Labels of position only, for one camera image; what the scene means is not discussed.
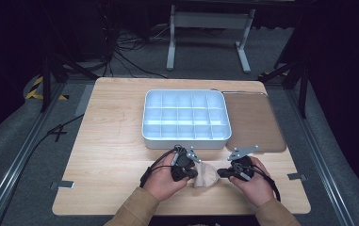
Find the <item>metal rail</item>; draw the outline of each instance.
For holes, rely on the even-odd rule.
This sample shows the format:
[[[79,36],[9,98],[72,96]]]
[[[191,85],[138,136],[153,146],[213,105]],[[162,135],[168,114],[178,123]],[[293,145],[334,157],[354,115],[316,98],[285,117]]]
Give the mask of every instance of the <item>metal rail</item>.
[[[53,95],[52,95],[52,102],[49,104],[49,106],[46,108],[44,112],[40,113],[40,115],[36,119],[32,129],[29,132],[28,137],[24,141],[23,146],[21,147],[20,151],[18,152],[17,156],[12,162],[11,166],[7,170],[0,184],[0,211],[7,207],[6,206],[7,200],[12,195],[12,191],[16,186],[16,184],[18,183],[20,174],[24,170],[25,162],[32,154],[32,150],[36,145],[39,131],[44,125],[47,116],[51,112],[53,105],[58,100],[58,97],[62,93],[64,87],[65,84],[62,83],[55,84],[55,90],[53,91]]]
[[[347,209],[347,206],[344,203],[343,198],[341,197],[335,179],[332,176],[329,167],[326,164],[325,159],[320,151],[314,133],[312,132],[308,121],[302,118],[302,115],[298,109],[298,99],[296,97],[296,94],[292,89],[286,89],[286,96],[290,101],[291,106],[297,115],[297,119],[300,125],[302,126],[302,130],[304,131],[307,137],[308,146],[311,151],[312,159],[317,167],[319,176],[322,180],[323,185],[325,186],[325,189],[329,195],[329,198],[332,202],[332,205],[335,209],[335,213],[337,214],[337,217],[341,225],[344,226],[355,225],[350,215],[350,212]]]

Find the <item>cloth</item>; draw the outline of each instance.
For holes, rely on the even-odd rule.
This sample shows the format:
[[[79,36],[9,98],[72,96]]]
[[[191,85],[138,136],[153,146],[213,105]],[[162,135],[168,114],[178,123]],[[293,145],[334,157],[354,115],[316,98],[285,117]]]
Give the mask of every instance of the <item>cloth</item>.
[[[137,187],[118,209],[106,226],[146,226],[152,219],[159,201],[143,188]]]
[[[146,226],[153,217],[159,201],[143,188],[137,187],[106,226]],[[260,206],[255,216],[261,226],[298,226],[300,223],[275,199]]]
[[[220,178],[217,169],[205,162],[196,163],[194,168],[198,172],[194,180],[194,187],[196,188],[213,186]]]
[[[299,226],[300,223],[279,201],[272,199],[261,205],[255,217],[261,226]]]

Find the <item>metal organizer tray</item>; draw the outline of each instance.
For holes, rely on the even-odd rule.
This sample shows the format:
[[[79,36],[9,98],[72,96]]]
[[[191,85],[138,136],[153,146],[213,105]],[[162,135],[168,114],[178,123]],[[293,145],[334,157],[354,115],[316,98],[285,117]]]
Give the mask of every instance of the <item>metal organizer tray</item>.
[[[232,135],[221,92],[152,89],[145,97],[142,134],[150,149],[222,149]]]

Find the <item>person's left hand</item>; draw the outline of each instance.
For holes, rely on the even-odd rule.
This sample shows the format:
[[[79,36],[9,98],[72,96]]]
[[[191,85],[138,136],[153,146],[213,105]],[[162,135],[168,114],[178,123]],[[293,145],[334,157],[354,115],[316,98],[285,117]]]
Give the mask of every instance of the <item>person's left hand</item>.
[[[176,193],[176,191],[184,188],[188,184],[188,177],[185,177],[178,182],[174,182],[172,179],[171,162],[173,157],[174,153],[170,153],[164,159],[159,161],[154,167],[155,170],[153,170],[153,173],[143,186],[146,191],[152,194],[160,202],[165,201],[167,198]]]

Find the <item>dark background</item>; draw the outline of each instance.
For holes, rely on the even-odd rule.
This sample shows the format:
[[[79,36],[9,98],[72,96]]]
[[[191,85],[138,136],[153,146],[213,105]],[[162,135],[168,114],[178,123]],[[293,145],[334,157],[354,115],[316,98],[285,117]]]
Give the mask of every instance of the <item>dark background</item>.
[[[359,177],[359,1],[324,2],[329,7],[314,12],[259,10],[253,25],[297,26],[280,62],[308,52],[311,84],[337,143]],[[105,3],[0,1],[0,123],[24,103],[23,88],[39,73],[46,50],[72,61],[108,54],[105,21],[100,17]],[[110,32],[128,27],[147,37],[150,27],[168,22],[166,8],[114,6]]]

